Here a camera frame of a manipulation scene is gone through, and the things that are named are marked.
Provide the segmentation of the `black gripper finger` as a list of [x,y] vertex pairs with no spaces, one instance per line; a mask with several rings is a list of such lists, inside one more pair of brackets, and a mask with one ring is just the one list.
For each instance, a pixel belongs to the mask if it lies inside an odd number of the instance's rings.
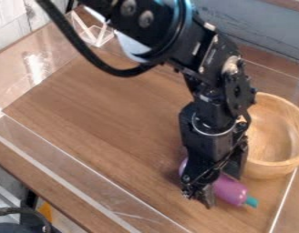
[[241,180],[249,157],[249,144],[241,143],[225,166],[225,173],[234,179]]
[[213,184],[206,185],[198,191],[198,201],[205,205],[206,209],[211,209],[217,204]]

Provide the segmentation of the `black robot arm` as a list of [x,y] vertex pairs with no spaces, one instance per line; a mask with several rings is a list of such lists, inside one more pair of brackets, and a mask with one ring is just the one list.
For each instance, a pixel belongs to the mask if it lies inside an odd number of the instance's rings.
[[179,114],[186,164],[183,195],[207,208],[223,173],[242,177],[249,155],[249,109],[257,90],[234,41],[207,23],[190,0],[80,0],[118,31],[140,69],[170,65],[183,74],[192,101]]

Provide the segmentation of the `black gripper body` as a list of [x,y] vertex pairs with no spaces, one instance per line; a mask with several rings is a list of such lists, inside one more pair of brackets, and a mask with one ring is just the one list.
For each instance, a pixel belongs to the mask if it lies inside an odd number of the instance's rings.
[[207,185],[222,173],[225,166],[241,143],[249,144],[246,135],[251,117],[249,113],[238,116],[226,127],[213,128],[198,115],[198,108],[190,103],[179,114],[183,147],[187,161],[180,181],[183,186]]

